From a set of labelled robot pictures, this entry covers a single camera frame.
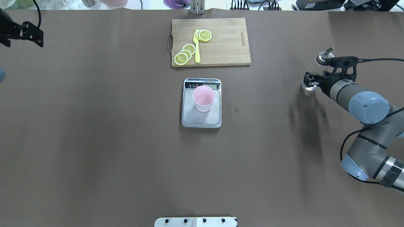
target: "cutting board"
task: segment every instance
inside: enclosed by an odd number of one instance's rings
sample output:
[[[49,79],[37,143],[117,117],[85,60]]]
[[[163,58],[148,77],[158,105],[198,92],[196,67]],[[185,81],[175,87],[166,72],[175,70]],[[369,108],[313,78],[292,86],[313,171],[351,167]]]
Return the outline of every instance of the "cutting board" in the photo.
[[[212,33],[210,41],[199,41],[201,62],[196,64],[193,55],[186,65],[175,64],[174,56],[182,47],[187,43],[194,44],[196,29],[206,29]],[[172,22],[172,34],[173,67],[251,65],[245,18],[175,19]]]

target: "purple object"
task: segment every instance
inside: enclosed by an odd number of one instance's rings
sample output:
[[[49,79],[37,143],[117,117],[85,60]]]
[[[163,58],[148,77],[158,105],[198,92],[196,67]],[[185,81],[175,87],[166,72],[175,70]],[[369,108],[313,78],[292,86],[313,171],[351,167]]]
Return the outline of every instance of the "purple object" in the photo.
[[[191,0],[163,0],[164,4],[172,9],[184,8]]]

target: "gray robot arm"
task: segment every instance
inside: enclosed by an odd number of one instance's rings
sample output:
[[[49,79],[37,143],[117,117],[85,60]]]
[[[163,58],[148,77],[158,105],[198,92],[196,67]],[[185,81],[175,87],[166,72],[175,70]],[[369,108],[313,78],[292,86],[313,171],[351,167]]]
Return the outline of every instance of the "gray robot arm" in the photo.
[[[395,138],[404,137],[404,112],[381,95],[355,83],[356,64],[365,61],[352,56],[323,55],[320,60],[317,58],[317,63],[320,68],[334,67],[333,72],[328,72],[327,68],[322,72],[307,72],[302,86],[307,90],[320,87],[324,94],[364,124],[341,161],[342,169],[360,181],[373,178],[382,186],[404,191],[404,163],[386,154]]]

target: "scale platform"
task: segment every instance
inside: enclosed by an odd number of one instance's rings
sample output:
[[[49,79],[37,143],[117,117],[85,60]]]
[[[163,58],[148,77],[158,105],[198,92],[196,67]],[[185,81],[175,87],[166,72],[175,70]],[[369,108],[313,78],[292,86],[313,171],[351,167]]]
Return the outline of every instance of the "scale platform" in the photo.
[[[215,92],[212,107],[206,112],[196,109],[192,93],[201,85],[207,85]],[[222,125],[222,96],[219,79],[187,78],[184,80],[181,124],[189,128],[218,128]]]

